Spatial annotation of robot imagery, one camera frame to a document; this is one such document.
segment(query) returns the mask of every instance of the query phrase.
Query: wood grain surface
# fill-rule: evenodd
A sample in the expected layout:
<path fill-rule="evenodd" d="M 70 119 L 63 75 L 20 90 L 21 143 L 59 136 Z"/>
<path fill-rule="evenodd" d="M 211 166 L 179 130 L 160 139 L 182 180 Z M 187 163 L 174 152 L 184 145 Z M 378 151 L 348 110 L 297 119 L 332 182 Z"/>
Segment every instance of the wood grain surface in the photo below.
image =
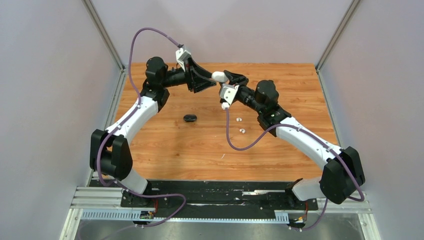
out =
<path fill-rule="evenodd" d="M 249 78 L 255 89 L 260 80 L 274 80 L 278 103 L 301 124 L 336 144 L 321 86 L 313 64 L 201 63 L 210 72 L 228 70 Z M 132 65 L 132 76 L 141 90 L 145 63 Z M 226 140 L 226 113 L 221 109 L 219 86 L 192 93 L 186 85 L 170 87 L 163 109 L 133 139 L 133 167 L 147 179 L 294 181 L 321 175 L 317 165 L 289 143 L 267 134 L 246 151 L 233 150 Z M 118 120 L 135 102 L 126 80 Z M 196 122 L 184 122 L 186 114 Z M 230 108 L 230 137 L 245 147 L 262 132 L 257 113 L 236 102 Z"/>

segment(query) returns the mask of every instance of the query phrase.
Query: metal corner post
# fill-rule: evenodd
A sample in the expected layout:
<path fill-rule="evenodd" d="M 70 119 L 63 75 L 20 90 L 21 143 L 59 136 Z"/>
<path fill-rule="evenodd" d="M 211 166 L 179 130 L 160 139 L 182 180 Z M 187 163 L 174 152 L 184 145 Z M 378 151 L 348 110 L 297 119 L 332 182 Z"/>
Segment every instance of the metal corner post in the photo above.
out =
<path fill-rule="evenodd" d="M 319 59 L 318 63 L 315 66 L 317 73 L 323 67 L 323 65 L 326 62 L 327 58 L 329 57 L 331 51 L 333 50 L 334 46 L 336 45 L 337 41 L 339 40 L 339 37 L 342 35 L 347 24 L 349 23 L 353 14 L 355 13 L 355 10 L 358 8 L 359 3 L 361 3 L 361 2 L 362 2 L 362 0 L 352 0 L 352 2 L 350 3 L 349 8 L 347 9 L 346 13 L 344 14 L 343 18 L 341 19 L 340 24 L 338 25 L 337 29 L 335 30 L 330 42 L 328 43 L 327 47 L 325 48 L 324 53 L 322 54 L 321 58 Z"/>
<path fill-rule="evenodd" d="M 124 63 L 122 62 L 117 50 L 114 47 L 114 44 L 112 43 L 111 38 L 109 37 L 108 33 L 106 32 L 105 27 L 102 24 L 102 21 L 100 20 L 99 15 L 97 14 L 96 8 L 94 7 L 91 0 L 81 0 L 84 4 L 85 8 L 87 9 L 88 14 L 90 15 L 95 27 L 97 28 L 101 38 L 104 41 L 104 44 L 106 44 L 107 49 L 110 52 L 110 55 L 112 56 L 113 60 L 115 61 L 118 68 L 123 71 L 124 70 Z"/>

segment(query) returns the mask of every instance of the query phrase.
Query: wall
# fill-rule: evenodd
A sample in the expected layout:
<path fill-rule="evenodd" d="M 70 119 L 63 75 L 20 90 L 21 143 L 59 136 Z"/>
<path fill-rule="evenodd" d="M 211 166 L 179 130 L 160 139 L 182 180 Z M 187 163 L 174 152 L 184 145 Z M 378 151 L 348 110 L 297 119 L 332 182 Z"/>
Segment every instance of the wall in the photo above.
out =
<path fill-rule="evenodd" d="M 0 239 L 59 238 L 116 87 L 82 1 L 0 2 Z"/>
<path fill-rule="evenodd" d="M 424 2 L 364 0 L 322 69 L 384 240 L 423 239 Z"/>
<path fill-rule="evenodd" d="M 196 62 L 317 63 L 351 0 L 92 0 L 122 61 L 143 27 L 185 44 Z M 140 35 L 133 62 L 175 46 L 153 32 Z"/>

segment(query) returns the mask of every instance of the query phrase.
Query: cable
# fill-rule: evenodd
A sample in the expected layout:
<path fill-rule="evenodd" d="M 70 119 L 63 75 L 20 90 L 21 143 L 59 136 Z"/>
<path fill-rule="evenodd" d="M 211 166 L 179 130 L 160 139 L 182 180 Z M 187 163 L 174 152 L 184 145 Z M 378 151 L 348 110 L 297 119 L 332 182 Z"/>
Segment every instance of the cable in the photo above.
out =
<path fill-rule="evenodd" d="M 128 61 L 128 77 L 129 77 L 129 82 L 131 83 L 131 85 L 132 85 L 132 87 L 134 88 L 134 90 L 135 90 L 135 93 L 137 94 L 137 98 L 138 98 L 138 105 L 140 105 L 141 103 L 142 103 L 142 98 L 141 98 L 141 96 L 140 96 L 140 92 L 139 92 L 139 90 L 138 90 L 138 88 L 136 87 L 136 85 L 134 84 L 134 81 L 133 81 L 133 76 L 131 75 L 131 63 L 132 63 L 132 60 L 133 60 L 133 50 L 134 50 L 134 43 L 136 42 L 136 39 L 137 39 L 137 36 L 141 33 L 141 32 L 143 32 L 143 31 L 145 31 L 145 30 L 149 30 L 149 31 L 153 31 L 153 32 L 156 32 L 156 33 L 158 33 L 158 34 L 161 34 L 162 36 L 164 36 L 164 37 L 166 37 L 169 41 L 171 41 L 175 46 L 177 46 L 178 48 L 180 48 L 182 45 L 181 44 L 179 44 L 177 41 L 175 41 L 172 37 L 170 37 L 170 36 L 168 36 L 168 35 L 166 35 L 164 32 L 162 32 L 162 31 L 160 31 L 160 30 L 158 30 L 158 29 L 155 29 L 155 28 L 152 28 L 152 27 L 144 27 L 144 28 L 142 28 L 142 29 L 140 29 L 140 30 L 138 30 L 136 33 L 135 33 L 135 35 L 134 35 L 134 37 L 132 38 L 132 42 L 131 42 L 131 48 L 130 48 L 130 51 L 129 51 L 129 61 Z M 138 196 L 138 197 L 141 197 L 141 198 L 150 198 L 150 199 L 152 199 L 152 198 L 169 198 L 169 197 L 181 197 L 182 199 L 183 199 L 183 202 L 182 202 L 182 204 L 181 204 L 181 206 L 179 206 L 179 208 L 177 208 L 177 210 L 176 211 L 174 211 L 171 215 L 169 215 L 168 217 L 166 217 L 165 219 L 163 219 L 163 220 L 161 220 L 161 221 L 158 221 L 158 222 L 155 222 L 155 223 L 152 223 L 152 224 L 148 224 L 148 225 L 142 225 L 142 227 L 143 228 L 147 228 L 147 227 L 154 227 L 154 226 L 158 226 L 158 225 L 160 225 L 160 224 L 163 224 L 164 222 L 166 222 L 166 221 L 168 221 L 170 218 L 172 218 L 175 214 L 177 214 L 182 208 L 183 208 L 183 206 L 186 204 L 186 201 L 187 201 L 187 199 L 186 199 L 186 197 L 184 196 L 184 195 L 182 195 L 182 194 L 179 194 L 179 193 L 173 193 L 173 194 L 162 194 L 162 195 L 143 195 L 143 194 L 140 194 L 140 193 L 137 193 L 137 192 L 135 192 L 135 191 L 133 191 L 133 190 L 131 190 L 131 189 L 128 189 L 127 187 L 125 187 L 124 185 L 122 185 L 120 182 L 118 182 L 118 181 L 116 181 L 116 180 L 111 180 L 110 182 L 105 182 L 105 180 L 103 179 L 103 176 L 102 176 L 102 171 L 101 171 L 101 165 L 100 165 L 100 159 L 101 159 L 101 155 L 102 155 L 102 150 L 103 150 L 103 148 L 105 147 L 105 145 L 106 145 L 106 142 L 108 141 L 108 139 L 118 130 L 118 127 L 119 126 L 122 126 L 123 124 L 125 124 L 125 122 L 126 121 L 128 121 L 128 119 L 130 119 L 135 113 L 136 113 L 136 111 L 138 110 L 138 108 L 137 107 L 135 107 L 132 111 L 131 111 L 131 113 L 130 114 L 128 114 L 128 116 L 126 117 L 126 118 L 124 118 L 120 123 L 119 123 L 119 125 L 118 126 L 116 126 L 113 130 L 111 130 L 110 132 L 109 132 L 109 134 L 104 138 L 104 140 L 101 142 L 101 144 L 100 144 L 100 147 L 98 148 L 98 152 L 97 152 L 97 159 L 96 159 L 96 170 L 97 170 L 97 174 L 98 174 L 98 179 L 99 179 L 99 181 L 101 182 L 101 184 L 103 185 L 103 186 L 105 186 L 105 187 L 108 187 L 108 186 L 110 186 L 113 182 L 116 182 L 121 188 L 123 188 L 123 189 L 125 189 L 126 191 L 128 191 L 129 193 L 131 193 L 131 194 L 133 194 L 133 195 L 135 195 L 135 196 Z M 101 240 L 105 240 L 105 239 L 108 239 L 108 238 L 110 238 L 111 236 L 113 236 L 113 235 L 115 235 L 115 234 L 117 234 L 117 233 L 119 233 L 119 232 L 121 232 L 121 231 L 124 231 L 124 230 L 126 230 L 126 229 L 129 229 L 129 228 L 132 228 L 133 226 L 131 225 L 131 226 L 127 226 L 127 227 L 124 227 L 124 228 L 122 228 L 122 229 L 119 229 L 118 231 L 116 231 L 116 232 L 114 232 L 114 233 L 112 233 L 111 235 L 108 235 L 108 236 L 106 236 L 106 237 L 104 237 L 104 238 L 102 238 Z"/>
<path fill-rule="evenodd" d="M 295 130 L 299 130 L 300 132 L 302 132 L 302 133 L 304 133 L 304 134 L 306 134 L 306 135 L 308 135 L 309 137 L 311 137 L 312 139 L 314 139 L 315 141 L 317 141 L 319 144 L 321 144 L 325 149 L 329 149 L 330 147 L 327 145 L 327 144 L 325 144 L 321 139 L 319 139 L 317 136 L 315 136 L 314 134 L 312 134 L 311 132 L 309 132 L 309 131 L 307 131 L 307 130 L 305 130 L 305 129 L 302 129 L 302 128 L 300 128 L 300 129 L 298 129 L 298 127 L 297 126 L 294 126 L 294 125 L 290 125 L 290 124 L 282 124 L 282 123 L 279 123 L 279 124 L 275 124 L 275 125 L 273 125 L 273 126 L 270 126 L 270 127 L 268 127 L 268 129 L 266 129 L 254 142 L 252 142 L 250 145 L 248 145 L 248 146 L 246 146 L 246 147 L 242 147 L 242 148 L 238 148 L 238 147 L 236 147 L 236 146 L 234 146 L 232 143 L 231 143 L 231 140 L 230 140 L 230 111 L 228 110 L 228 108 L 226 108 L 225 109 L 225 112 L 226 112 L 226 140 L 227 140 L 227 142 L 228 142 L 228 144 L 230 145 L 230 147 L 232 147 L 234 150 L 237 150 L 237 151 L 244 151 L 244 150 L 247 150 L 247 149 L 250 149 L 251 147 L 253 147 L 255 144 L 257 144 L 258 142 L 259 142 L 259 140 L 261 140 L 264 136 L 265 136 L 265 134 L 267 134 L 269 131 L 271 131 L 272 129 L 275 129 L 275 128 L 278 128 L 278 127 L 286 127 L 286 128 L 291 128 L 291 129 L 295 129 Z M 364 196 L 364 193 L 362 192 L 362 190 L 361 190 L 361 187 L 359 186 L 359 184 L 358 184 L 358 182 L 356 181 L 356 179 L 355 179 L 355 177 L 354 177 L 354 175 L 352 174 L 352 172 L 349 170 L 349 168 L 348 168 L 348 166 L 346 165 L 346 163 L 345 163 L 345 161 L 343 161 L 343 159 L 333 150 L 333 149 L 330 149 L 330 153 L 332 153 L 336 158 L 337 158 L 337 160 L 341 163 L 341 165 L 343 166 L 343 168 L 344 168 L 344 170 L 347 172 L 347 175 L 349 175 L 349 178 L 352 180 L 352 182 L 353 182 L 353 185 L 355 186 L 355 188 L 356 188 L 356 190 L 358 191 L 358 193 L 359 193 L 359 196 L 360 196 L 360 198 L 356 198 L 356 197 L 352 197 L 352 196 L 348 196 L 347 198 L 349 198 L 349 199 L 351 199 L 351 200 L 354 200 L 354 201 L 357 201 L 357 202 L 363 202 L 364 200 L 365 200 L 365 196 Z M 322 218 L 322 216 L 324 215 L 324 212 L 326 211 L 326 208 L 327 208 L 327 202 L 328 202 L 328 198 L 325 200 L 325 205 L 324 205 L 324 208 L 322 209 L 322 213 L 321 213 L 321 215 L 319 216 L 319 218 L 318 218 L 318 220 L 314 223 L 314 224 L 312 224 L 312 226 L 309 226 L 309 227 L 306 227 L 306 228 L 303 228 L 304 230 L 310 230 L 310 229 L 312 229 L 312 228 L 314 228 L 316 225 L 317 225 L 317 223 L 319 222 L 319 221 L 321 221 L 321 218 Z"/>

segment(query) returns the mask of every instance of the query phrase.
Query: purple cable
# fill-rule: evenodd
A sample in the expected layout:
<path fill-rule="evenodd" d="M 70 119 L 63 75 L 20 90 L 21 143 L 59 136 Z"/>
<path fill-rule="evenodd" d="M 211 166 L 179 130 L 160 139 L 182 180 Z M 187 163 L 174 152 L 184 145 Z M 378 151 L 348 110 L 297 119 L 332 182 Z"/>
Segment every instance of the purple cable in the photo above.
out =
<path fill-rule="evenodd" d="M 266 129 L 254 142 L 252 142 L 247 147 L 238 148 L 238 147 L 234 146 L 231 143 L 231 140 L 230 140 L 230 111 L 228 110 L 228 108 L 226 108 L 225 109 L 225 112 L 226 112 L 226 140 L 227 140 L 228 144 L 230 145 L 230 147 L 232 147 L 234 150 L 237 150 L 237 151 L 244 151 L 244 150 L 250 149 L 255 144 L 257 144 L 259 142 L 259 140 L 261 140 L 261 138 L 263 138 L 265 136 L 265 134 L 267 134 L 272 129 L 275 129 L 275 128 L 278 128 L 278 127 L 287 127 L 287 128 L 292 128 L 292 129 L 298 130 L 298 127 L 297 126 L 294 126 L 294 125 L 282 124 L 282 123 L 275 124 L 273 126 L 268 127 L 268 129 Z M 310 133 L 309 131 L 306 131 L 305 129 L 302 129 L 302 128 L 300 128 L 299 131 L 301 131 L 302 133 L 308 135 L 309 137 L 311 137 L 312 139 L 314 139 L 315 141 L 317 141 L 324 148 L 326 148 L 326 149 L 329 148 L 329 146 L 327 144 L 325 144 L 323 141 L 321 141 L 321 139 L 319 139 L 318 137 L 316 137 L 314 134 Z M 347 175 L 349 175 L 349 178 L 352 180 L 353 185 L 355 186 L 355 188 L 358 191 L 359 196 L 360 196 L 360 198 L 356 198 L 356 197 L 352 197 L 352 196 L 348 196 L 347 198 L 349 198 L 351 200 L 354 200 L 354 201 L 357 201 L 357 202 L 363 202 L 365 200 L 364 193 L 362 192 L 361 187 L 359 186 L 359 184 L 356 181 L 356 179 L 355 179 L 354 175 L 352 174 L 352 172 L 349 170 L 349 168 L 346 165 L 345 161 L 343 161 L 343 159 L 333 149 L 330 149 L 330 153 L 332 153 L 339 160 L 339 162 L 343 166 L 344 170 L 347 172 Z M 304 228 L 304 230 L 310 230 L 310 229 L 314 228 L 318 224 L 318 222 L 321 221 L 321 218 L 324 215 L 324 212 L 326 211 L 326 208 L 327 208 L 327 202 L 328 202 L 328 199 L 325 200 L 324 208 L 322 209 L 322 213 L 319 216 L 318 220 L 313 225 Z"/>
<path fill-rule="evenodd" d="M 131 63 L 132 63 L 132 60 L 133 60 L 133 50 L 134 50 L 134 43 L 136 42 L 136 39 L 137 39 L 137 36 L 141 33 L 141 32 L 143 32 L 143 31 L 145 31 L 145 30 L 150 30 L 150 31 L 154 31 L 154 32 L 156 32 L 156 33 L 158 33 L 158 34 L 161 34 L 162 36 L 164 36 L 164 37 L 166 37 L 168 40 L 170 40 L 175 46 L 177 46 L 177 47 L 180 47 L 181 45 L 177 42 L 177 41 L 175 41 L 172 37 L 170 37 L 170 36 L 168 36 L 168 35 L 166 35 L 164 32 L 162 32 L 162 31 L 160 31 L 160 30 L 157 30 L 157 29 L 155 29 L 155 28 L 152 28 L 152 27 L 144 27 L 144 28 L 142 28 L 142 29 L 140 29 L 140 30 L 138 30 L 136 33 L 135 33 L 135 35 L 134 35 L 134 37 L 132 38 L 132 42 L 131 42 L 131 48 L 130 48 L 130 51 L 129 51 L 129 61 L 128 61 L 128 77 L 129 77 L 129 82 L 131 83 L 131 85 L 132 85 L 132 87 L 134 88 L 134 90 L 135 90 L 135 93 L 137 93 L 137 98 L 138 98 L 138 105 L 140 105 L 141 103 L 142 103 L 142 98 L 141 98 L 141 96 L 140 96 L 140 92 L 139 92 L 139 90 L 137 89 L 137 87 L 136 87 L 136 85 L 134 84 L 134 81 L 133 81 L 133 76 L 131 75 Z M 131 111 L 131 113 L 126 117 L 126 118 L 124 118 L 120 123 L 119 123 L 119 126 L 122 126 L 123 124 L 125 124 L 125 122 L 126 121 L 128 121 L 128 119 L 130 119 L 135 113 L 136 113 L 136 111 L 138 110 L 138 108 L 137 107 L 135 107 L 132 111 Z M 97 170 L 97 174 L 98 174 L 98 179 L 99 179 L 99 181 L 101 182 L 101 184 L 103 185 L 103 186 L 105 186 L 105 187 L 108 187 L 108 186 L 110 186 L 113 182 L 115 182 L 115 180 L 111 180 L 110 182 L 105 182 L 105 180 L 103 179 L 103 176 L 102 176 L 102 171 L 101 171 L 101 165 L 100 165 L 100 159 L 101 159 L 101 155 L 102 155 L 102 150 L 103 150 L 103 148 L 105 147 L 105 145 L 106 145 L 106 142 L 108 141 L 108 139 L 116 132 L 118 130 L 118 126 L 117 127 L 115 127 L 112 131 L 110 131 L 109 132 L 109 134 L 104 138 L 104 140 L 101 142 L 101 144 L 100 144 L 100 147 L 98 148 L 98 152 L 97 152 L 97 159 L 96 159 L 96 170 Z M 128 188 L 126 188 L 125 186 L 123 186 L 121 183 L 119 183 L 119 182 L 117 182 L 118 183 L 118 185 L 120 186 L 120 187 L 122 187 L 122 188 L 124 188 L 124 189 L 126 189 L 127 191 L 129 191 L 131 194 L 134 194 L 134 195 L 136 195 L 136 196 L 139 196 L 139 197 L 142 197 L 142 198 L 150 198 L 150 199 L 154 199 L 154 198 L 169 198 L 169 197 L 181 197 L 182 199 L 183 199 L 183 203 L 181 204 L 181 206 L 176 210 L 176 211 L 174 211 L 171 215 L 169 215 L 168 217 L 166 217 L 165 219 L 163 219 L 163 220 L 161 220 L 161 221 L 158 221 L 158 222 L 155 222 L 155 223 L 152 223 L 152 224 L 148 224 L 148 225 L 143 225 L 143 228 L 147 228 L 147 227 L 154 227 L 154 226 L 157 226 L 157 225 L 160 225 L 160 224 L 163 224 L 164 222 L 166 222 L 166 221 L 168 221 L 170 218 L 172 218 L 175 214 L 177 214 L 182 208 L 183 208 L 183 206 L 186 204 L 186 197 L 184 196 L 184 195 L 182 195 L 182 194 L 179 194 L 179 193 L 174 193 L 174 194 L 162 194 L 162 195 L 143 195 L 143 194 L 140 194 L 140 193 L 137 193 L 137 192 L 135 192 L 135 191 L 132 191 L 132 190 L 130 190 L 130 189 L 128 189 Z M 131 228 L 131 227 L 133 227 L 133 225 L 131 225 L 131 226 L 127 226 L 127 227 L 124 227 L 124 228 L 122 228 L 122 229 L 119 229 L 118 231 L 116 231 L 116 232 L 114 232 L 114 233 L 112 233 L 111 235 L 108 235 L 108 236 L 106 236 L 106 237 L 104 237 L 104 238 L 102 238 L 102 240 L 105 240 L 105 239 L 108 239 L 108 238 L 110 238 L 111 236 L 113 236 L 113 235 L 115 235 L 115 234 L 117 234 L 117 233 L 119 233 L 119 232 L 121 232 L 121 231 L 124 231 L 124 230 L 126 230 L 126 229 L 129 229 L 129 228 Z"/>

